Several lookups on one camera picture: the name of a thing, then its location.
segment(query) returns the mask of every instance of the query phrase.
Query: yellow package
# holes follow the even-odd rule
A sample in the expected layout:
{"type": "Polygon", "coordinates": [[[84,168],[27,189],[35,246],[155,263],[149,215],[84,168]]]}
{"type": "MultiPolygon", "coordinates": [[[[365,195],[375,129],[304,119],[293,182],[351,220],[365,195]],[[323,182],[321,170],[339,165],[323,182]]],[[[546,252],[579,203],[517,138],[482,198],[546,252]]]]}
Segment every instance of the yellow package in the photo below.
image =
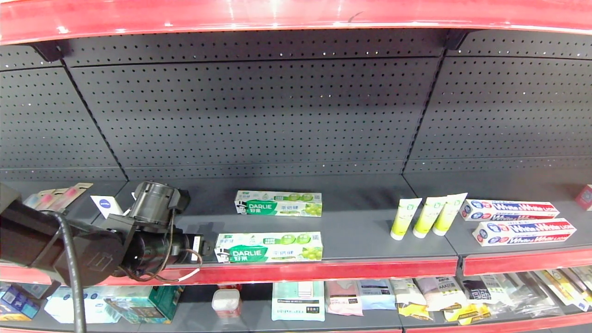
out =
{"type": "Polygon", "coordinates": [[[433,321],[432,317],[430,317],[430,313],[427,311],[426,305],[419,305],[414,303],[403,304],[397,303],[397,310],[399,311],[400,315],[405,317],[413,317],[415,319],[419,319],[421,321],[433,321]]]}
{"type": "Polygon", "coordinates": [[[458,321],[461,325],[474,324],[475,322],[491,317],[491,312],[485,304],[469,304],[455,310],[444,311],[444,318],[448,322],[458,321]]]}

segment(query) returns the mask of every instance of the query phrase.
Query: pegboard back panel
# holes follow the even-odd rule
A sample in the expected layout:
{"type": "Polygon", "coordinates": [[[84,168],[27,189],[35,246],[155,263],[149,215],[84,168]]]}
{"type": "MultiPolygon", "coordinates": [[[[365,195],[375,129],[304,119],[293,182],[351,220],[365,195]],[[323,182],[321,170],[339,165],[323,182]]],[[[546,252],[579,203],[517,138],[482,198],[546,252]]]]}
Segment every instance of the pegboard back panel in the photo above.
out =
{"type": "Polygon", "coordinates": [[[68,66],[438,56],[446,30],[347,29],[142,34],[62,42],[68,66]]]}
{"type": "Polygon", "coordinates": [[[332,174],[399,174],[404,161],[312,162],[126,168],[130,180],[161,178],[271,177],[332,174]]]}
{"type": "Polygon", "coordinates": [[[448,57],[410,159],[592,155],[591,88],[587,60],[448,57]]]}
{"type": "Polygon", "coordinates": [[[436,65],[286,60],[72,74],[124,168],[190,167],[402,161],[436,65]]]}
{"type": "Polygon", "coordinates": [[[455,158],[412,159],[406,165],[408,172],[486,171],[505,169],[571,169],[592,167],[592,156],[553,156],[516,158],[455,158]]]}
{"type": "Polygon", "coordinates": [[[451,56],[592,59],[592,36],[538,31],[481,30],[466,37],[451,56]]]}
{"type": "Polygon", "coordinates": [[[31,47],[23,45],[0,46],[0,72],[15,69],[59,67],[59,61],[47,62],[31,47]]]}
{"type": "Polygon", "coordinates": [[[63,68],[1,77],[0,177],[10,169],[118,167],[63,68]]]}

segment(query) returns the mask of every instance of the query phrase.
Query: cable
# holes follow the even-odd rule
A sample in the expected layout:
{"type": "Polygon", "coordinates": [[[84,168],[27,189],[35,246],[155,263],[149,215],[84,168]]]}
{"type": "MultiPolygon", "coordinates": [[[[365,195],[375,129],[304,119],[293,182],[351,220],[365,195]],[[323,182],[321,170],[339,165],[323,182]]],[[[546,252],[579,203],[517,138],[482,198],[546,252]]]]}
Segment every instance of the cable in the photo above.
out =
{"type": "Polygon", "coordinates": [[[119,268],[121,270],[123,270],[125,272],[125,274],[138,282],[148,282],[154,278],[156,278],[157,280],[161,281],[161,282],[176,282],[176,280],[168,280],[166,278],[163,278],[161,276],[159,276],[158,274],[160,274],[160,272],[162,272],[162,270],[165,269],[166,266],[166,262],[169,261],[169,257],[170,257],[170,252],[173,250],[173,232],[175,230],[175,213],[176,211],[173,209],[171,211],[170,214],[170,221],[169,221],[169,225],[170,225],[170,229],[169,229],[169,248],[166,251],[166,255],[165,255],[165,259],[162,261],[162,263],[160,263],[160,267],[156,270],[156,272],[154,273],[146,273],[144,275],[148,275],[148,277],[140,277],[135,275],[132,271],[130,271],[129,269],[123,267],[123,266],[119,266],[119,268]]]}
{"type": "Polygon", "coordinates": [[[84,312],[84,298],[82,297],[82,284],[80,282],[80,271],[78,270],[78,261],[74,249],[74,240],[68,221],[57,212],[48,212],[50,216],[56,218],[60,223],[64,247],[68,260],[68,271],[70,273],[70,286],[72,288],[72,302],[74,303],[74,331],[76,333],[86,333],[86,316],[84,312]]]}

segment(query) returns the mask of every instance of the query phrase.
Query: green box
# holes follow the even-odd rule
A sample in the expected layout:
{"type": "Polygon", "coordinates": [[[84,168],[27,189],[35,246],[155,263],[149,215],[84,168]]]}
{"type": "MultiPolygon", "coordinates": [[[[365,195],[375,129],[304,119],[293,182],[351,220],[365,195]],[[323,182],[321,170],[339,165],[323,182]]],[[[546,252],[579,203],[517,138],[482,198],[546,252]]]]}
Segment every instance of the green box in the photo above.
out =
{"type": "Polygon", "coordinates": [[[119,287],[114,296],[105,298],[121,316],[132,324],[170,324],[185,286],[119,287]]]}
{"type": "Polygon", "coordinates": [[[234,199],[238,214],[320,217],[320,193],[238,191],[234,199]]]}
{"type": "Polygon", "coordinates": [[[221,233],[214,249],[218,262],[320,261],[320,232],[221,233]]]}

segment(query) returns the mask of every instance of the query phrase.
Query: white plastic container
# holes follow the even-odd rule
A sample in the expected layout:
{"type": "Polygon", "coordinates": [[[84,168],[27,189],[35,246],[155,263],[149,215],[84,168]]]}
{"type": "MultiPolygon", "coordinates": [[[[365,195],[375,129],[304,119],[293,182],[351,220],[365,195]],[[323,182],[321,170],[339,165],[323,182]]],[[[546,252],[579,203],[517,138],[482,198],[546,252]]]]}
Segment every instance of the white plastic container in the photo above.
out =
{"type": "Polygon", "coordinates": [[[220,318],[238,318],[243,305],[236,289],[218,289],[212,298],[212,309],[220,318]]]}

